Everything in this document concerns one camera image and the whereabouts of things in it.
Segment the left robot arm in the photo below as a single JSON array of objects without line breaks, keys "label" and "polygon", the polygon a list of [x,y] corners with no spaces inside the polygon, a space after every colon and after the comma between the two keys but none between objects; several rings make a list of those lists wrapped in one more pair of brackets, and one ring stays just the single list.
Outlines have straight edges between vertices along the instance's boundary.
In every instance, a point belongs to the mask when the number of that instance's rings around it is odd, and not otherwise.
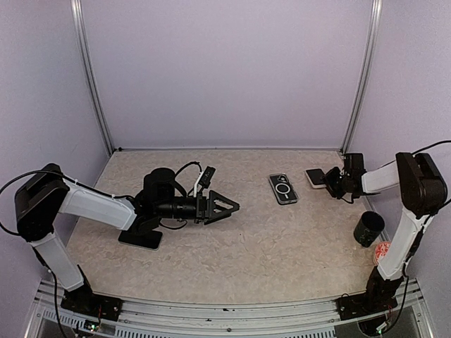
[{"label": "left robot arm", "polygon": [[98,296],[57,235],[56,216],[69,214],[110,225],[120,230],[120,243],[156,250],[163,236],[158,228],[164,219],[208,225],[239,210],[239,203],[214,190],[203,195],[215,171],[213,167],[201,170],[188,194],[177,182],[177,172],[157,168],[144,176],[143,188],[136,196],[117,196],[88,187],[50,163],[25,174],[29,180],[14,196],[17,230],[13,235],[31,245],[70,294],[72,303],[83,313],[91,313],[99,305]]}]

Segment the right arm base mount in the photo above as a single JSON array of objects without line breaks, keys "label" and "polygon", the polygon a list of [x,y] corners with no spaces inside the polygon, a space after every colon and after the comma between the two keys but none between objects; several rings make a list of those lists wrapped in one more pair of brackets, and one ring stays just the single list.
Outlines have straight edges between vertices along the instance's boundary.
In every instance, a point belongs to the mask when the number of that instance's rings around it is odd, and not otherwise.
[{"label": "right arm base mount", "polygon": [[381,285],[370,284],[365,292],[337,298],[335,303],[340,319],[350,320],[396,308],[395,292],[399,286],[399,280],[384,281]]}]

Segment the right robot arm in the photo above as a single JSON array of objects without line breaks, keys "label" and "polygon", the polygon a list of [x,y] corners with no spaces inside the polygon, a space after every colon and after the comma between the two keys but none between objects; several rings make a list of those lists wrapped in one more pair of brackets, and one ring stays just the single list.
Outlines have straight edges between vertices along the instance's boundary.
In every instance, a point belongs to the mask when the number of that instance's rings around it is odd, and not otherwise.
[{"label": "right robot arm", "polygon": [[344,155],[344,167],[330,169],[322,180],[329,194],[351,199],[379,194],[392,187],[400,188],[402,214],[387,254],[375,267],[360,298],[361,307],[376,312],[406,278],[405,270],[416,253],[422,237],[435,215],[450,204],[447,185],[427,150],[442,140],[414,152],[398,152],[395,160],[372,171],[364,168],[361,153]]}]

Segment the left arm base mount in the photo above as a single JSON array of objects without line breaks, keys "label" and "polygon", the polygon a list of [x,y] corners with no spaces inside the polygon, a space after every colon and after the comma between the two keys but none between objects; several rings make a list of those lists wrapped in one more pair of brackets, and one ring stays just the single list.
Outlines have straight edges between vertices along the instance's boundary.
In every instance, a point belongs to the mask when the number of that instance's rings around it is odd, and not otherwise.
[{"label": "left arm base mount", "polygon": [[65,290],[61,301],[63,309],[114,322],[119,319],[122,305],[122,299],[94,293],[87,280],[71,292]]}]

